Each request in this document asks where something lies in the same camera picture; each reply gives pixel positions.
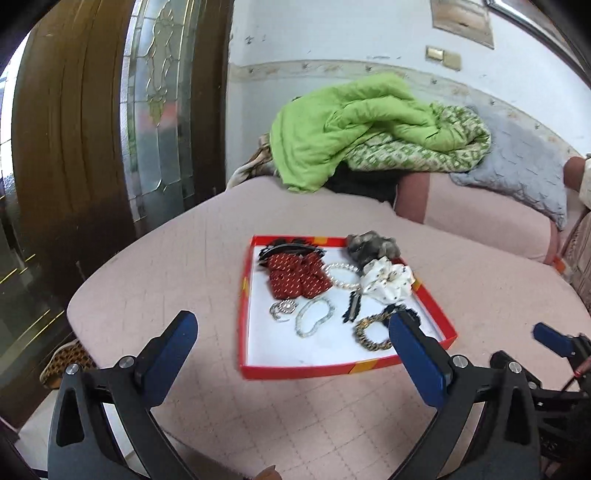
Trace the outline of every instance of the sofa cushion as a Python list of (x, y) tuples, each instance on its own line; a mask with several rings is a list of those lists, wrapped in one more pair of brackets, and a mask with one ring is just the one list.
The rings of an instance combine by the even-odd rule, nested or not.
[(490, 247), (551, 264), (558, 230), (548, 217), (512, 198), (454, 184), (444, 173), (412, 173), (398, 184), (398, 216)]
[(506, 116), (486, 107), (478, 114), (491, 129), (491, 151), (471, 171), (452, 173), (461, 186), (483, 187), (532, 207), (566, 225), (563, 162), (553, 146)]

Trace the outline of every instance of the lime green blanket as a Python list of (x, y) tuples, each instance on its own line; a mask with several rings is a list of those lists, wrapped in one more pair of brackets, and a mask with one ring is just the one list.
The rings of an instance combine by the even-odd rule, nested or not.
[(446, 122), (440, 111), (439, 104), (415, 100), (393, 73), (317, 90), (277, 115), (271, 127), (273, 159), (290, 190), (314, 192), (347, 153), (380, 133), (437, 152), (468, 145), (473, 139), (465, 129)]

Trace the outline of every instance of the red polka dot scrunchie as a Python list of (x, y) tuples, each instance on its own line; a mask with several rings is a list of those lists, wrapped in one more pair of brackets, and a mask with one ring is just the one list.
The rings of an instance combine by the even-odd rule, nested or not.
[(318, 254), (311, 253), (304, 258), (294, 254), (276, 254), (269, 257), (267, 267), (271, 293), (277, 300), (307, 299), (324, 293), (332, 283), (322, 271), (324, 265)]

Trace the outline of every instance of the dark cloth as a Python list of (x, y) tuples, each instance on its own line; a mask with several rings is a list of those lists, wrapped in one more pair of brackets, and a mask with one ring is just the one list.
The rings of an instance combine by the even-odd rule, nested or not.
[(355, 171), (341, 162), (324, 187), (335, 193), (370, 197), (393, 206), (398, 182), (407, 173), (406, 170)]

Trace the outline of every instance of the black hair barrette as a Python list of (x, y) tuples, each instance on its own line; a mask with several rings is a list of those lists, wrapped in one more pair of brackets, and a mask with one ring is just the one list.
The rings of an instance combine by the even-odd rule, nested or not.
[(311, 253), (316, 253), (320, 257), (323, 257), (326, 250), (311, 244), (303, 238), (293, 238), (291, 240), (277, 238), (261, 250), (261, 253), (259, 253), (259, 264), (265, 265), (269, 257), (275, 254), (307, 255)]

